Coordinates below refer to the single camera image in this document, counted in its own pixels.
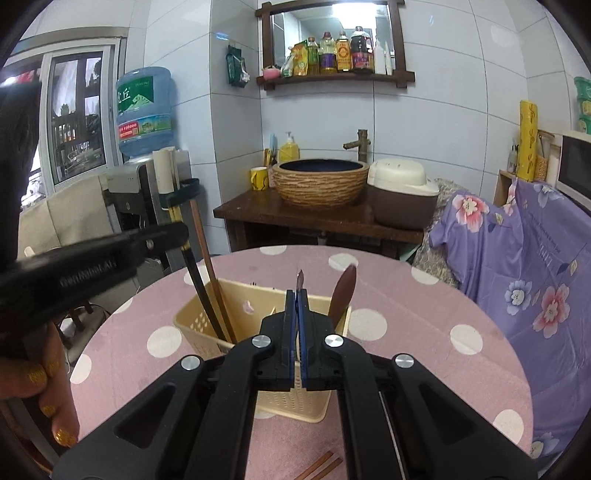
yellow mug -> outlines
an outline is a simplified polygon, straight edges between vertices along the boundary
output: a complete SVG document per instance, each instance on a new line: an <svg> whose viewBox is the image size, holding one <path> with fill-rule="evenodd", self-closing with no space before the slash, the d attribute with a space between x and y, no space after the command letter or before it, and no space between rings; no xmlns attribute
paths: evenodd
<svg viewBox="0 0 591 480"><path fill-rule="evenodd" d="M269 188L269 172L267 167L251 168L251 185L255 192Z"/></svg>

round table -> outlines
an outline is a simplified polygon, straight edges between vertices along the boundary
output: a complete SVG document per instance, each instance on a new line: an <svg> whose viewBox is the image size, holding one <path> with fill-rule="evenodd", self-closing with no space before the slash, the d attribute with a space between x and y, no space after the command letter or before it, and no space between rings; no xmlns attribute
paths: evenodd
<svg viewBox="0 0 591 480"><path fill-rule="evenodd" d="M509 342L461 292L410 265L332 247L262 247L215 257L219 278L294 289L300 269L310 294L330 297L351 263L358 279L349 337L370 353L410 353L526 452L533 414L530 388ZM207 280L205 267L199 270ZM193 353L173 317L194 295L186 270L122 305L97 331L72 373L72 393L88 434L185 355ZM344 457L338 402L316 424L255 413L246 477L293 479L331 450ZM345 463L326 479L345 479Z"/></svg>

pink bowl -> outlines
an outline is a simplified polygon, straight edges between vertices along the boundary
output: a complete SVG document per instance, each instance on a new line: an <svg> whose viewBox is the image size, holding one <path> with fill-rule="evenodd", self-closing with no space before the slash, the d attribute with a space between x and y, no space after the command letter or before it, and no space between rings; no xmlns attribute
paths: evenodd
<svg viewBox="0 0 591 480"><path fill-rule="evenodd" d="M262 76L265 80L273 80L279 78L281 71L275 67L267 67L262 70Z"/></svg>

pink flower print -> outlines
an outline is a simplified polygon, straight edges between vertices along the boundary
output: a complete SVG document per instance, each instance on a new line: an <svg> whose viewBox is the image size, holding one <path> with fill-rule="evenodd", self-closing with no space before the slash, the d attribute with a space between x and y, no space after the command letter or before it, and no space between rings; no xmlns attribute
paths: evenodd
<svg viewBox="0 0 591 480"><path fill-rule="evenodd" d="M466 225L468 230L476 233L482 226L483 213L488 213L488 205L480 198L472 195L456 195L452 205L457 209L456 219L460 225Z"/></svg>
<svg viewBox="0 0 591 480"><path fill-rule="evenodd" d="M534 330L544 331L544 338L550 338L558 331L558 324L569 317L570 306L566 303L570 289L562 284L558 290L548 287L542 297L542 312L534 320Z"/></svg>
<svg viewBox="0 0 591 480"><path fill-rule="evenodd" d="M503 210L509 216L513 215L513 205L516 205L515 200L515 185L509 187L509 195L507 195L507 203L503 205Z"/></svg>

green container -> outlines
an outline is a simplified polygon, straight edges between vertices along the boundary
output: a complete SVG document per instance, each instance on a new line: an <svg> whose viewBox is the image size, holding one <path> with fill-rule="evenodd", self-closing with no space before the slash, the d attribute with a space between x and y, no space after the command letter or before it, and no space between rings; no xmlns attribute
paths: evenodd
<svg viewBox="0 0 591 480"><path fill-rule="evenodd" d="M581 115L579 117L579 131L591 134L591 116Z"/></svg>
<svg viewBox="0 0 591 480"><path fill-rule="evenodd" d="M577 98L591 100L591 80L583 77L576 77L574 84L577 87Z"/></svg>
<svg viewBox="0 0 591 480"><path fill-rule="evenodd" d="M591 100L577 97L577 101L579 103L579 115L591 116Z"/></svg>

